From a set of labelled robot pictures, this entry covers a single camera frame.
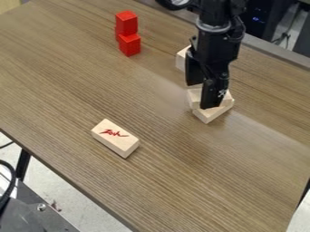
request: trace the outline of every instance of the black cable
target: black cable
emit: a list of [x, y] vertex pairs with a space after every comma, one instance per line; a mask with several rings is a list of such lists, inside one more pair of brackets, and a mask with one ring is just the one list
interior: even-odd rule
[[16, 174], [15, 174], [14, 168], [9, 163], [3, 160], [0, 160], [0, 165], [5, 166], [11, 172], [11, 180], [10, 180], [9, 186], [7, 187], [4, 195], [2, 195], [2, 197], [0, 198], [0, 212], [2, 212], [2, 210], [5, 207], [5, 204], [10, 199], [10, 196], [14, 190], [15, 183], [16, 183]]
[[0, 149], [6, 148], [7, 146], [10, 146], [13, 143], [14, 143], [13, 141], [10, 141], [10, 142], [6, 143], [5, 145], [1, 146]]

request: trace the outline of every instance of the red block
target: red block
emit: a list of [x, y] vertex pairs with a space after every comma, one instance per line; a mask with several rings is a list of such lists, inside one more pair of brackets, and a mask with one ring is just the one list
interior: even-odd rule
[[119, 36], [119, 47], [120, 50], [126, 55], [131, 56], [141, 51], [141, 38], [138, 34], [131, 34], [124, 36], [120, 34]]
[[132, 11], [123, 11], [115, 15], [116, 31], [122, 35], [131, 35], [138, 32], [138, 17]]

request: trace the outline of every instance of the cable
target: cable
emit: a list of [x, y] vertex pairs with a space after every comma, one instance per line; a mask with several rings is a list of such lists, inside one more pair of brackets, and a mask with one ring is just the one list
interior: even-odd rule
[[13, 141], [10, 141], [10, 142], [6, 143], [5, 145], [1, 146], [0, 149], [6, 148], [7, 146], [10, 146], [13, 143], [14, 143]]
[[190, 6], [193, 3], [193, 0], [156, 0], [156, 2], [170, 11], [178, 11]]
[[5, 204], [9, 200], [11, 193], [14, 190], [15, 183], [16, 183], [16, 174], [15, 174], [14, 168], [9, 163], [7, 163], [3, 160], [0, 160], [0, 165], [5, 166], [11, 172], [11, 180], [10, 180], [9, 186], [7, 187], [4, 195], [2, 195], [2, 197], [0, 198], [0, 212], [2, 212], [2, 210], [5, 207]]

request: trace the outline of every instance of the bolt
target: bolt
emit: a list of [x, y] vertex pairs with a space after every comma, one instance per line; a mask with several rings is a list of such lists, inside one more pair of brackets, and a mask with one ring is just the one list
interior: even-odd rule
[[38, 207], [36, 208], [38, 211], [43, 212], [46, 210], [46, 205], [41, 203], [38, 205]]

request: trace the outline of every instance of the red writing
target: red writing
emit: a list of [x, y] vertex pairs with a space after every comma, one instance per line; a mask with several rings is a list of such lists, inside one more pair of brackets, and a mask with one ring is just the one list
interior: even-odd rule
[[101, 134], [110, 134], [112, 136], [119, 136], [119, 137], [129, 137], [129, 135], [120, 135], [120, 132], [117, 131], [117, 132], [113, 132], [112, 130], [110, 129], [106, 129], [104, 132], [101, 132]]

